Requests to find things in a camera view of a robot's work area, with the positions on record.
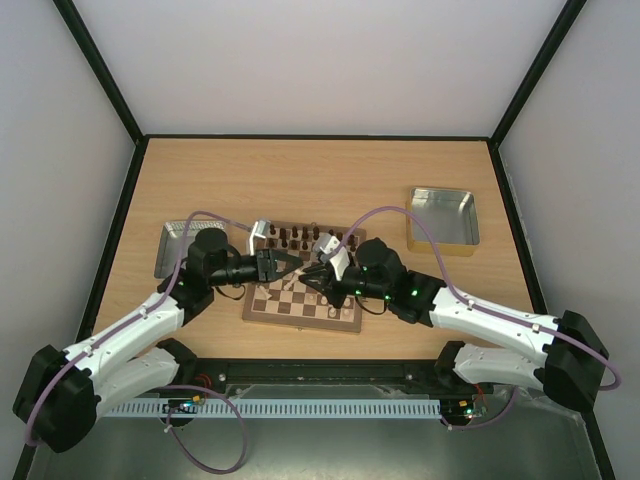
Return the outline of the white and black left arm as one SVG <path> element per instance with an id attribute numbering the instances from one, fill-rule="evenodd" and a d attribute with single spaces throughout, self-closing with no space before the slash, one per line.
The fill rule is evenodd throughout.
<path id="1" fill-rule="evenodd" d="M 172 274 L 132 312 L 64 349 L 46 345 L 33 355 L 12 407 L 26 444 L 65 452 L 116 406 L 188 381 L 195 356 L 171 333 L 206 310 L 220 287 L 269 284 L 302 264 L 273 248 L 242 255 L 223 230 L 199 231 L 179 250 Z"/>

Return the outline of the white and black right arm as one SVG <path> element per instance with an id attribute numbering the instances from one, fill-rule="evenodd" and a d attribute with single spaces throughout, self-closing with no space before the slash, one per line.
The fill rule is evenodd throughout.
<path id="1" fill-rule="evenodd" d="M 441 352 L 436 379 L 455 392 L 467 383 L 496 383 L 543 392 L 557 404 L 592 411 L 608 352 L 588 320 L 513 310 L 461 293 L 443 280 L 407 269 L 382 240 L 349 253 L 331 241 L 300 281 L 339 308 L 347 297 L 379 299 L 410 324 L 456 330 L 489 342 L 451 342 Z"/>

